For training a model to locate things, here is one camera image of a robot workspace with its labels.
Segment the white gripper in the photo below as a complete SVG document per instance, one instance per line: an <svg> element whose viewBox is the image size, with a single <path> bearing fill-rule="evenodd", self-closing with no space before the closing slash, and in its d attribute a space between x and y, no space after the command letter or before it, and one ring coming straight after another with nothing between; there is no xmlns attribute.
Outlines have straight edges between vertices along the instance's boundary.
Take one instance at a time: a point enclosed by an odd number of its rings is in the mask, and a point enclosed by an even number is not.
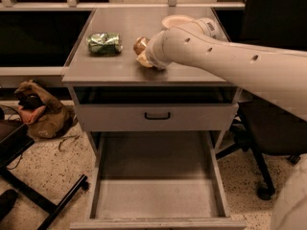
<svg viewBox="0 0 307 230"><path fill-rule="evenodd" d="M137 61L144 67L155 67L158 70L165 70L170 61L164 57L162 47L163 32L155 34L149 41L145 53L137 56Z"/></svg>

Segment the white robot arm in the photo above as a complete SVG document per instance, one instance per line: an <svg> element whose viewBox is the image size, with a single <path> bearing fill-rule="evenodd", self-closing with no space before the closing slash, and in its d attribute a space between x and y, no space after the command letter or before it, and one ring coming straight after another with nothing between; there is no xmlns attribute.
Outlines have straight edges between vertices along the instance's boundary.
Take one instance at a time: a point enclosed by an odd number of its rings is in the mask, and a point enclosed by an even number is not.
<svg viewBox="0 0 307 230"><path fill-rule="evenodd" d="M274 187L263 155L301 152L306 147L306 129L291 121L292 117L307 119L306 54L220 41L210 34L203 18L155 34L137 60L157 69L173 62L197 67L255 96L241 103L239 109L267 183L258 195L270 197Z"/></svg>

